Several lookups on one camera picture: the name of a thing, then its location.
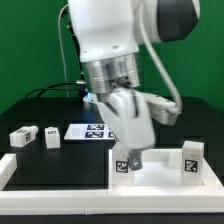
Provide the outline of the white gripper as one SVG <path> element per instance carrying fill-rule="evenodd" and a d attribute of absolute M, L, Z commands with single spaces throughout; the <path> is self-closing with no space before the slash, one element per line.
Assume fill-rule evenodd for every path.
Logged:
<path fill-rule="evenodd" d="M 135 90 L 118 89 L 106 103 L 99 102 L 100 115 L 129 154 L 132 171 L 142 168 L 142 153 L 154 147 L 155 134 L 150 111 L 143 95 Z"/>

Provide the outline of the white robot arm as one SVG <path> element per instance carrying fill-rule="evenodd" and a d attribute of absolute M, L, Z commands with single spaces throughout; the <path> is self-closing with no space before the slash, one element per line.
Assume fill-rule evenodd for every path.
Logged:
<path fill-rule="evenodd" d="M 173 125 L 182 100 L 156 54 L 155 43 L 186 38 L 200 18 L 199 0 L 68 0 L 86 102 L 95 104 L 106 125 L 128 151 L 129 167 L 142 168 L 142 152 L 154 147 L 152 121 Z M 147 47 L 173 100 L 142 93 L 137 62 Z"/>

